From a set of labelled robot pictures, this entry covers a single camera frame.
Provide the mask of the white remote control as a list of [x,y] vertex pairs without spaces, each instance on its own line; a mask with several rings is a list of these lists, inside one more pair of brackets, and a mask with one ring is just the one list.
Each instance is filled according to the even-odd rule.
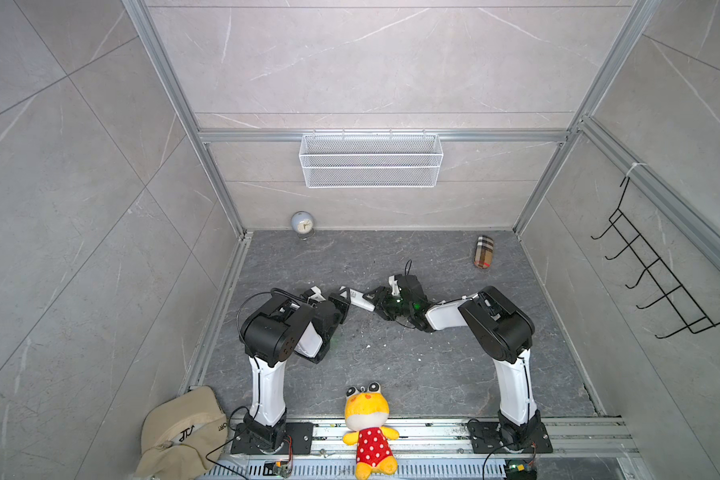
[[360,291],[342,286],[339,290],[339,296],[345,298],[352,306],[369,312],[373,312],[375,310],[374,304],[370,300],[366,299],[364,294]]

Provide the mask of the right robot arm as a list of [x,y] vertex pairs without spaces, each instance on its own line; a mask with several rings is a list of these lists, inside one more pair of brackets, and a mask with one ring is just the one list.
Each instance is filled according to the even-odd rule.
[[502,444],[519,451],[541,431],[543,423],[530,375],[535,325],[496,287],[434,302],[426,297],[416,276],[398,274],[391,276],[386,286],[365,293],[351,290],[347,298],[386,321],[405,319],[424,332],[469,328],[496,369],[500,392],[498,434]]

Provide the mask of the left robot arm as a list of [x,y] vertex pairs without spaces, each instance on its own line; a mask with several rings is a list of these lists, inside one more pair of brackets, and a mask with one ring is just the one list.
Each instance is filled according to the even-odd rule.
[[301,295],[279,288],[239,328],[249,357],[253,402],[244,423],[260,439],[278,446],[285,436],[284,375],[297,354],[315,364],[330,350],[330,340],[344,323],[350,302],[340,291],[324,296],[313,287]]

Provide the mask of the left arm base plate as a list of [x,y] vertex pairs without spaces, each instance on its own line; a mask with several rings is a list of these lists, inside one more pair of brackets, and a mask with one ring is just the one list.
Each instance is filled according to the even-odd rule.
[[287,422],[267,427],[253,422],[240,423],[232,437],[231,454],[307,455],[311,452],[314,424],[310,422]]

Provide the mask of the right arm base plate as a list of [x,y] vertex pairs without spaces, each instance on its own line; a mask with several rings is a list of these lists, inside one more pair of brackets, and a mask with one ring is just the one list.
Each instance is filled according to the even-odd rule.
[[517,430],[510,423],[471,419],[466,428],[475,454],[490,452],[551,454],[554,449],[543,423]]

